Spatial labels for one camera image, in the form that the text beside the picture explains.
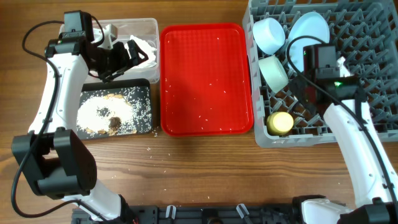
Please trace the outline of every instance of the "white bowl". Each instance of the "white bowl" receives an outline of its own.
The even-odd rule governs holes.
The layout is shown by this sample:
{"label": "white bowl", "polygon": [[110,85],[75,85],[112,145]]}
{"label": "white bowl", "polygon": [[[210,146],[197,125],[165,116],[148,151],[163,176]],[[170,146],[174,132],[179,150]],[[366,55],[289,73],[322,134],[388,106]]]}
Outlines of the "white bowl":
{"label": "white bowl", "polygon": [[[292,30],[290,31],[289,37],[287,38],[286,44],[288,45],[292,40],[304,35],[316,37],[326,43],[329,43],[330,31],[328,23],[317,12],[306,13],[294,24]],[[317,40],[304,38],[294,42],[294,44],[291,46],[289,51],[290,59],[292,59],[293,64],[300,72],[304,71],[303,48],[314,44],[320,44],[320,42]]]}
{"label": "white bowl", "polygon": [[281,91],[288,84],[289,79],[285,69],[275,55],[259,60],[259,67],[262,76],[274,93]]}
{"label": "white bowl", "polygon": [[253,25],[253,36],[257,46],[267,55],[274,54],[285,43],[285,32],[273,18],[263,19]]}

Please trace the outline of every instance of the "green light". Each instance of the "green light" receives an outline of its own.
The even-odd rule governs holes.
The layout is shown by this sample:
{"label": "green light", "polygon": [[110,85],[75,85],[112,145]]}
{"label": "green light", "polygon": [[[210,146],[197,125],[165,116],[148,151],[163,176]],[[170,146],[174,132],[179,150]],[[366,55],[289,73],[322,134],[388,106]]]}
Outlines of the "green light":
{"label": "green light", "polygon": [[341,83],[341,82],[335,82],[335,87],[339,87],[339,86],[341,86],[343,83]]}

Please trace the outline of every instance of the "white powder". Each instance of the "white powder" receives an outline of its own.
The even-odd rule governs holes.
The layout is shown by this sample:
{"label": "white powder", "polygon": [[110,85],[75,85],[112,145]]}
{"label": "white powder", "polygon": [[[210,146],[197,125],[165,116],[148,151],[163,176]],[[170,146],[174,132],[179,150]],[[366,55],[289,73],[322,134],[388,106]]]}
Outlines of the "white powder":
{"label": "white powder", "polygon": [[[106,108],[109,113],[107,116],[101,116],[100,110]],[[110,118],[118,117],[121,120],[121,126],[132,126],[134,112],[132,106],[126,103],[124,98],[110,97],[108,99],[103,96],[92,96],[87,99],[77,114],[77,125],[81,130],[90,129],[92,136],[100,130],[109,130]],[[122,130],[118,130],[118,134],[123,134]]]}
{"label": "white powder", "polygon": [[[136,42],[136,44],[139,46],[139,48],[145,52],[145,54],[148,55],[148,60],[146,60],[145,62],[142,62],[141,64],[134,66],[130,69],[137,69],[137,68],[151,68],[153,66],[156,65],[156,48],[151,47],[148,42],[141,40],[140,38],[132,35],[130,36],[130,40],[133,40]],[[127,44],[124,44],[124,47],[129,50],[129,46]]]}

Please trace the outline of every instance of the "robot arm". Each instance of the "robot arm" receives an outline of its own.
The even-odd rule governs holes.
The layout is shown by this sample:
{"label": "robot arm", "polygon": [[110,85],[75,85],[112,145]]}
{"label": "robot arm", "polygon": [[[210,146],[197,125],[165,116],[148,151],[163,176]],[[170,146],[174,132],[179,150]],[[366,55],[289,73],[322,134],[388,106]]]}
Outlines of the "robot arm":
{"label": "robot arm", "polygon": [[[343,100],[342,103],[354,111],[354,100]],[[361,103],[361,112],[363,119],[367,122],[365,127],[368,129],[377,145],[391,182],[397,186],[397,175],[374,129],[368,103]],[[389,223],[390,215],[384,204],[392,201],[391,195],[386,187],[387,183],[380,168],[380,164],[378,163],[374,150],[367,137],[364,135],[363,131],[360,130],[353,117],[339,105],[331,104],[325,112],[324,119],[336,136],[337,143],[346,162],[353,183],[356,207],[373,207],[368,210],[374,213],[369,213],[366,216],[360,214],[358,216],[362,216],[363,218],[367,218],[367,216],[373,218],[381,217],[381,220]],[[379,198],[377,204],[374,204],[375,198]],[[359,217],[350,216],[352,214],[356,215],[356,211],[332,203],[325,198],[306,200],[302,202],[301,208],[303,221],[307,224],[362,223],[359,222]]]}
{"label": "robot arm", "polygon": [[[45,56],[55,65],[59,80],[49,125],[43,135],[38,135],[57,78],[53,68],[47,64],[47,81],[39,111],[29,134],[13,139],[12,152],[21,164],[25,155],[30,153],[34,139],[40,138],[22,167],[36,195],[77,201],[79,203],[75,204],[78,206],[84,203],[85,206],[80,208],[94,221],[103,221],[104,218],[116,223],[132,223],[135,217],[128,204],[121,195],[114,194],[97,180],[94,157],[75,134],[80,93],[89,71],[97,72],[103,82],[110,82],[148,59],[133,40],[127,42],[126,48],[122,42],[109,47],[111,39],[115,39],[109,35],[115,33],[108,32],[103,36],[105,41],[93,44],[91,15],[81,11],[65,13],[65,32],[58,39],[50,40],[45,49]],[[57,152],[58,158],[43,158],[51,149]]]}
{"label": "robot arm", "polygon": [[391,202],[396,200],[393,195],[397,194],[398,177],[372,124],[359,78],[338,63],[344,58],[336,60],[334,45],[312,45],[304,51],[305,75],[298,76],[289,87],[304,107],[323,114],[335,135],[351,176],[357,209],[352,211],[324,198],[309,198],[300,202],[302,220],[307,224],[390,223],[397,216]]}

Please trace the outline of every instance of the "white plate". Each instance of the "white plate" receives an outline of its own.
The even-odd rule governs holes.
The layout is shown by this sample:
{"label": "white plate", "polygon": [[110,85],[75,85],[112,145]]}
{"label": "white plate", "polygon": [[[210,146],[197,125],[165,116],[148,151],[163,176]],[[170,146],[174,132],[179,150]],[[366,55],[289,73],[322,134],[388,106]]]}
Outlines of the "white plate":
{"label": "white plate", "polygon": [[[288,42],[301,37],[304,35],[310,35],[312,37],[319,38],[326,43],[330,40],[329,26],[326,20],[317,12],[309,12],[304,14],[298,21],[294,24],[292,30],[290,31]],[[320,44],[319,41],[304,38],[294,42],[290,48],[290,59],[292,59],[293,64],[297,69],[302,72],[304,71],[304,57],[303,48],[309,45]]]}

